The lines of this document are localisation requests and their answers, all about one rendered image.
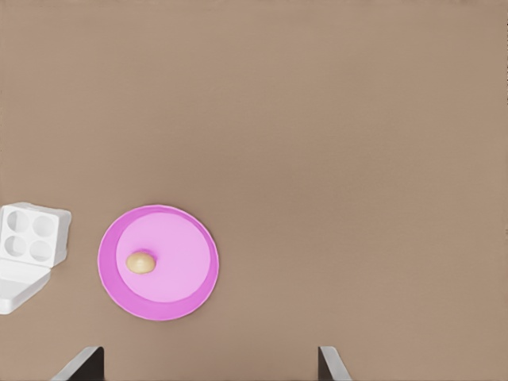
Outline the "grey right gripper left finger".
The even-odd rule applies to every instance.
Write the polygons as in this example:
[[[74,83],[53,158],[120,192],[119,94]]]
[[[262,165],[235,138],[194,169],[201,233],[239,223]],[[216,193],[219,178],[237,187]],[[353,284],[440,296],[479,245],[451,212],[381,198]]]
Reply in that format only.
[[[50,381],[104,381],[104,348],[85,347]]]

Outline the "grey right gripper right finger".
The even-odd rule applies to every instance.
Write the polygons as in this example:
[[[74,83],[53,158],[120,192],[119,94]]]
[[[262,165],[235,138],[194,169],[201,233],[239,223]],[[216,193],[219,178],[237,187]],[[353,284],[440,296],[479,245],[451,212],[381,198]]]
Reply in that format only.
[[[352,381],[339,352],[333,346],[318,348],[318,381]]]

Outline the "white egg box lid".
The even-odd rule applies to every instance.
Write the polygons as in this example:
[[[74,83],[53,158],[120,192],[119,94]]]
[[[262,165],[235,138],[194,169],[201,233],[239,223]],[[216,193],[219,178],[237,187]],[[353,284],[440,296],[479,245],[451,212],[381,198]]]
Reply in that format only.
[[[0,315],[14,312],[39,292],[50,277],[47,267],[0,259]]]

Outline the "brown egg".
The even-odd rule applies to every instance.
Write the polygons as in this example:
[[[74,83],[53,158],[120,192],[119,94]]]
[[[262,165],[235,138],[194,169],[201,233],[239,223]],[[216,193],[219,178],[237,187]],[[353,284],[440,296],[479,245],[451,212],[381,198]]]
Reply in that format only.
[[[156,267],[156,259],[146,252],[134,252],[125,261],[129,271],[143,275],[152,272]]]

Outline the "white egg box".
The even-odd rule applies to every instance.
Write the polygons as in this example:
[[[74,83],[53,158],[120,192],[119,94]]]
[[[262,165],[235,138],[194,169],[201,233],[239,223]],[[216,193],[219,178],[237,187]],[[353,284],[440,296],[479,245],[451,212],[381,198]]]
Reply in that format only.
[[[71,212],[16,202],[0,207],[0,259],[55,267],[67,258]]]

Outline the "pink round plate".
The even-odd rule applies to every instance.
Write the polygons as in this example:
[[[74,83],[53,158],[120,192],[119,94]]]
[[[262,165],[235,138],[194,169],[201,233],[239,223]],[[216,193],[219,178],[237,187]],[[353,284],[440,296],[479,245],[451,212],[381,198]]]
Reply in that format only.
[[[134,252],[156,259],[143,275],[128,270]],[[172,206],[129,210],[105,231],[98,273],[106,293],[123,310],[150,321],[169,321],[197,310],[211,295],[219,274],[217,246],[206,227]]]

